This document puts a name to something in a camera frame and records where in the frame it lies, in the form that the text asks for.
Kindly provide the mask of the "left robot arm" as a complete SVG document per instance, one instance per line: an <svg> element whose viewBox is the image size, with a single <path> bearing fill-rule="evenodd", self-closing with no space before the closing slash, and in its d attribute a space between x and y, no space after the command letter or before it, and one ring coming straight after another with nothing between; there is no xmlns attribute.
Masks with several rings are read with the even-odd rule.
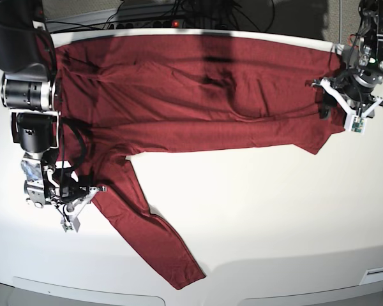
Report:
<svg viewBox="0 0 383 306"><path fill-rule="evenodd" d="M354 41L342 50L344 67L335 77L312 83L327 85L319 106L321 119L329 118L336 106L367 118L374 117L376 107L383 108L383 99L373 95L383 83L383 1L360 1L358 12L361 22Z"/></svg>

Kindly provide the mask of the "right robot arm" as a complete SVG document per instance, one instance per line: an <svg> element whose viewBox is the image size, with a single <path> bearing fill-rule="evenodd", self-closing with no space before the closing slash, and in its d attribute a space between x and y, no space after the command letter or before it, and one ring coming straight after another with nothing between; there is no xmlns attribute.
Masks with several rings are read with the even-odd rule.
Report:
<svg viewBox="0 0 383 306"><path fill-rule="evenodd" d="M11 112L13 142L21 146L27 200L72 213L97 191L72 179L86 146L78 129L54 109L57 59L41 1L0 1L0 99Z"/></svg>

